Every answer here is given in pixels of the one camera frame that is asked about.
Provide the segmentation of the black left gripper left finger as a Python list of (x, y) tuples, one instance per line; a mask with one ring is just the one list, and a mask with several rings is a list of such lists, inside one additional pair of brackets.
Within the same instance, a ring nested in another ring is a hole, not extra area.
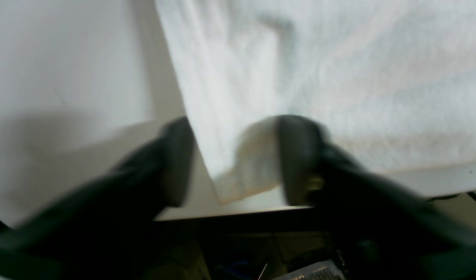
[(0, 233), (0, 278), (133, 279), (158, 248), (155, 218), (180, 207), (190, 181), (195, 136), (186, 117), (101, 177), (17, 229)]

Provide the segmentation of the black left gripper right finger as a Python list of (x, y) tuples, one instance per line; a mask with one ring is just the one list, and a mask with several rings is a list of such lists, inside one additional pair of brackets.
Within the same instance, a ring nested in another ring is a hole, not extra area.
[(476, 230), (370, 172), (316, 122), (277, 120), (286, 200), (310, 205), (355, 280), (476, 280)]

